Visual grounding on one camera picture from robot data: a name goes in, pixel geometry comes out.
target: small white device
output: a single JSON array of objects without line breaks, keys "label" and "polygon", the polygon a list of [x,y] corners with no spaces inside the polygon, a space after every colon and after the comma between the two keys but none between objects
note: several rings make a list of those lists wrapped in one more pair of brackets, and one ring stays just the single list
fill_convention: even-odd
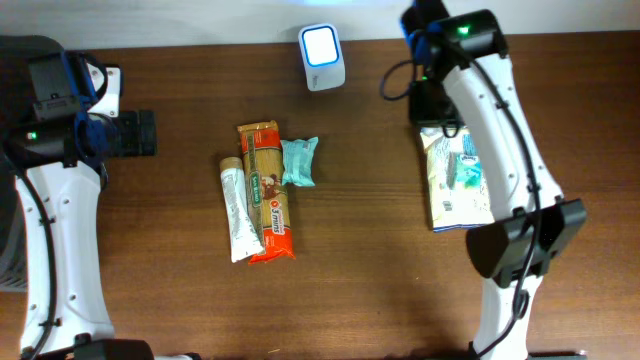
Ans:
[{"label": "small white device", "polygon": [[298,33],[298,42],[309,90],[327,90],[344,84],[344,59],[333,25],[307,26]]}]

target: blue light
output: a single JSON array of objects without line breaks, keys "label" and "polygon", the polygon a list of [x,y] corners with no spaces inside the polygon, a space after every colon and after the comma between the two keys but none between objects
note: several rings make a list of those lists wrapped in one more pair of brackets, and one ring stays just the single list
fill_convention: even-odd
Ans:
[{"label": "blue light", "polygon": [[330,27],[323,26],[305,31],[302,34],[302,42],[309,65],[321,66],[338,61],[338,47]]}]

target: green indicator light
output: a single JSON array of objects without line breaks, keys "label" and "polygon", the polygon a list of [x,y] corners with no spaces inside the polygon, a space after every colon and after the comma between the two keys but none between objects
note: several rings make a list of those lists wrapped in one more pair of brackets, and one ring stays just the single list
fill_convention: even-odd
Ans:
[{"label": "green indicator light", "polygon": [[471,29],[471,25],[460,26],[458,28],[458,34],[460,34],[460,35],[469,35],[469,29]]}]

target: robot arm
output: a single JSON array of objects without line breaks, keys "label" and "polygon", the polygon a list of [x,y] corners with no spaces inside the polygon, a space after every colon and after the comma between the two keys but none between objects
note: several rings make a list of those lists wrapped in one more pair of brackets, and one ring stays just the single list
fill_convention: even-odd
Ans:
[{"label": "robot arm", "polygon": [[580,200],[564,201],[538,152],[493,14],[484,10],[449,17],[440,1],[416,1],[402,25],[413,64],[422,69],[414,71],[416,79],[406,93],[410,119],[445,131],[464,121],[485,170],[496,219],[467,233],[471,260],[485,278],[471,356],[527,359],[533,297],[551,259],[586,220],[586,211]]},{"label": "robot arm", "polygon": [[143,341],[112,340],[96,210],[108,157],[155,154],[153,113],[120,113],[120,69],[88,54],[66,52],[43,37],[0,37],[0,47],[27,60],[37,99],[27,120],[2,139],[27,233],[22,357],[150,358]]}]

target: small snack wrapper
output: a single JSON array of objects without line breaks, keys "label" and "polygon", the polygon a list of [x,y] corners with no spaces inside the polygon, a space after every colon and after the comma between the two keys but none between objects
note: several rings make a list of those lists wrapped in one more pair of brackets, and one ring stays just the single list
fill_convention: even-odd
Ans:
[{"label": "small snack wrapper", "polygon": [[287,190],[282,184],[284,165],[278,124],[275,121],[238,126],[247,181],[249,217],[264,245],[250,264],[293,255]]},{"label": "small snack wrapper", "polygon": [[318,145],[318,138],[309,140],[282,140],[284,156],[284,176],[282,184],[293,183],[295,186],[313,187],[316,184],[311,179],[311,163],[313,152]]}]

